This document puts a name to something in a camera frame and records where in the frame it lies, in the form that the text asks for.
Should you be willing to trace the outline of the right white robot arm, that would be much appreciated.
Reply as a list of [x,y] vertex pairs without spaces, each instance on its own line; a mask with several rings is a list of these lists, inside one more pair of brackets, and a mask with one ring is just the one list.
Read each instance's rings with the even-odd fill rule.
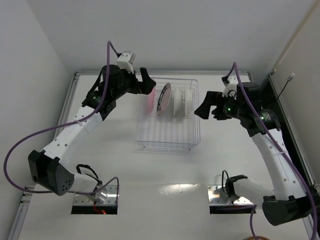
[[207,120],[237,119],[257,146],[270,175],[273,189],[269,190],[241,174],[226,179],[223,192],[230,199],[245,197],[262,208],[267,221],[278,226],[302,219],[312,213],[307,192],[292,169],[292,161],[286,161],[287,150],[281,125],[276,114],[262,107],[261,89],[252,82],[227,93],[207,91],[203,103],[195,115]]

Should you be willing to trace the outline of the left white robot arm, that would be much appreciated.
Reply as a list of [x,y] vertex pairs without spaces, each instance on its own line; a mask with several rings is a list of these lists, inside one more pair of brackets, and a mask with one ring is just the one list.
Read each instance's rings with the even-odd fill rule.
[[92,194],[98,181],[91,176],[70,172],[66,167],[80,143],[102,123],[116,107],[116,101],[126,93],[148,95],[156,86],[147,69],[140,68],[139,81],[117,65],[103,66],[96,81],[75,114],[72,125],[41,151],[33,150],[28,156],[32,179],[50,192],[62,196],[69,191]]

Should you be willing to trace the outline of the pink plate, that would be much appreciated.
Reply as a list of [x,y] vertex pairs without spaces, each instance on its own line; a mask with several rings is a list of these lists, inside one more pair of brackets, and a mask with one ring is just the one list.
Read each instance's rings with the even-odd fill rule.
[[154,87],[150,94],[147,96],[146,102],[146,113],[151,114],[155,104],[155,97],[156,97],[156,88]]

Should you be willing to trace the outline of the green rimmed white plate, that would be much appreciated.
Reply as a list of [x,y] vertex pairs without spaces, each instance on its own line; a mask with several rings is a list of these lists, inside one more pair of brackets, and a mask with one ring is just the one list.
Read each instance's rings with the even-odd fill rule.
[[161,90],[161,93],[159,95],[158,102],[157,102],[157,111],[156,111],[159,116],[166,111],[169,105],[169,102],[171,99],[171,90],[172,88],[169,82],[166,83],[163,89]]

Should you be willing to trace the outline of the clear glass plate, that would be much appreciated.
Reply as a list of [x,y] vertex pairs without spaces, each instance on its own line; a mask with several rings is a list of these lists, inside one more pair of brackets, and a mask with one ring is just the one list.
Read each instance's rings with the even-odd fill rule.
[[173,98],[173,115],[176,117],[182,116],[183,108],[183,92],[179,87],[174,89],[174,98]]

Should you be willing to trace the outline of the white ribbed plate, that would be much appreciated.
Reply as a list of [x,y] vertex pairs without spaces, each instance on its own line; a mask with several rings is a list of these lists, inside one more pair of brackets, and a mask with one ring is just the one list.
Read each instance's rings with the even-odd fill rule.
[[193,110],[193,93],[192,90],[185,86],[184,88],[184,116],[188,118]]

